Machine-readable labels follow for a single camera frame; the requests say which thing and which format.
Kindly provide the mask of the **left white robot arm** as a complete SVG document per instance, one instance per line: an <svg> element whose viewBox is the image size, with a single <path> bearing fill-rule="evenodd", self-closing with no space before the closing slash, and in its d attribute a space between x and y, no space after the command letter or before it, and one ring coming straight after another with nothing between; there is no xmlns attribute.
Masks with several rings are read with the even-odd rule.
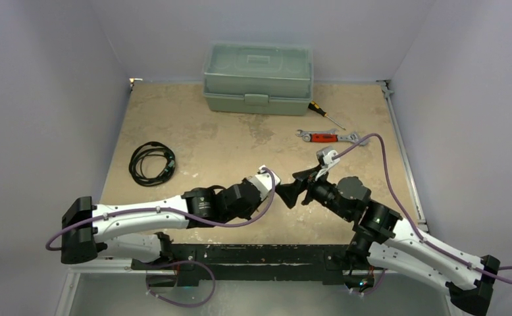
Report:
<svg viewBox="0 0 512 316"><path fill-rule="evenodd" d="M264 201L272 202L280 181L270 173L244 178L229 188L194 188L167 199L129 205L93 204L89 196L77 198L61 219L57 251L61 263L73 265L99 255L129 257L166 269L173 251L168 238L151 242L140 232L157 229L200 227L234 228L234 219L244 225L257 220L254 212Z"/></svg>

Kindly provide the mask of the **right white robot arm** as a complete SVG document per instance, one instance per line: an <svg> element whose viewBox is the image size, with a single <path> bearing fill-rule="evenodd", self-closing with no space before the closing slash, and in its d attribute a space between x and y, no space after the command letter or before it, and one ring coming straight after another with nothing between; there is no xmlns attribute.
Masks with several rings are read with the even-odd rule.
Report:
<svg viewBox="0 0 512 316"><path fill-rule="evenodd" d="M291 184L277 185L275 192L288 208L303 194L304 205L315 201L353 225L355 234L345 253L332 256L337 265L396 271L440 290L461 311L487 314L498 259L469 255L414 231L400 213L373 200L371 191L356 176L333 184L318 173L318 168L296 172Z"/></svg>

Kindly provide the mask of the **silver open-end wrench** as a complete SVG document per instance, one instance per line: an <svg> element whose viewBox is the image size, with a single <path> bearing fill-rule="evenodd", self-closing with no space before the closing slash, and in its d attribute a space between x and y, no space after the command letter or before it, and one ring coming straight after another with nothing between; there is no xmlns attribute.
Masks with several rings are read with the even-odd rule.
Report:
<svg viewBox="0 0 512 316"><path fill-rule="evenodd" d="M338 131L337 128L333 128L330 130L324 130L324 131L304 131L304 130L297 130L295 132L295 135L297 137L303 138L306 142L309 142L311 139L311 134L335 134Z"/></svg>

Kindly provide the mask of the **black yellow screwdriver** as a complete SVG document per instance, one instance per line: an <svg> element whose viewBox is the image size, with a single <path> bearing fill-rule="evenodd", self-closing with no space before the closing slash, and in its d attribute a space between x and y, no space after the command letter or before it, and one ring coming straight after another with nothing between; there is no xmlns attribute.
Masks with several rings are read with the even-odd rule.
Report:
<svg viewBox="0 0 512 316"><path fill-rule="evenodd" d="M346 130L346 128L344 126L342 126L338 121L336 121L332 117L330 117L329 114L324 109L322 109L316 102L311 101L308 104L308 109L313 111L313 112L315 112L315 113L317 113L317 114L319 114L320 116L330 120L336 126L340 127L342 130Z"/></svg>

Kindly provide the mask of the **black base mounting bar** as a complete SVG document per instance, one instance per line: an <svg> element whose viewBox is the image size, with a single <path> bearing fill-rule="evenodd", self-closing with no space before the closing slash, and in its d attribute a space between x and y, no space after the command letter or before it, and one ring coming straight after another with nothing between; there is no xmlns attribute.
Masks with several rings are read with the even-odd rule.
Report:
<svg viewBox="0 0 512 316"><path fill-rule="evenodd" d="M293 281L371 289L382 272L351 260L345 245L174 244L151 263L134 259L134 271L150 274L154 287L198 286L202 280Z"/></svg>

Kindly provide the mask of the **green plastic toolbox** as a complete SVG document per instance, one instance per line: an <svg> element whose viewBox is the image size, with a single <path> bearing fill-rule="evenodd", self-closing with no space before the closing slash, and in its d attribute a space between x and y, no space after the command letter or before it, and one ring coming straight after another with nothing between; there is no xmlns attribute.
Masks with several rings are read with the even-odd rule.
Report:
<svg viewBox="0 0 512 316"><path fill-rule="evenodd" d="M203 68L212 111L302 116L313 99L313 51L301 45L213 43Z"/></svg>

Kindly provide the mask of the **red handled adjustable wrench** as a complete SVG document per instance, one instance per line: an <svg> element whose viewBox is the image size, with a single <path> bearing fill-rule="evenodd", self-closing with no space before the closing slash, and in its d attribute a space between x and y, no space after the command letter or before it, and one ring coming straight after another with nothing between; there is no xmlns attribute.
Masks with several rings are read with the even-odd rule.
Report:
<svg viewBox="0 0 512 316"><path fill-rule="evenodd" d="M348 135L329 134L329 133L308 133L302 136L304 142L314 143L332 143L332 142L350 142L356 144L361 138L356 133Z"/></svg>

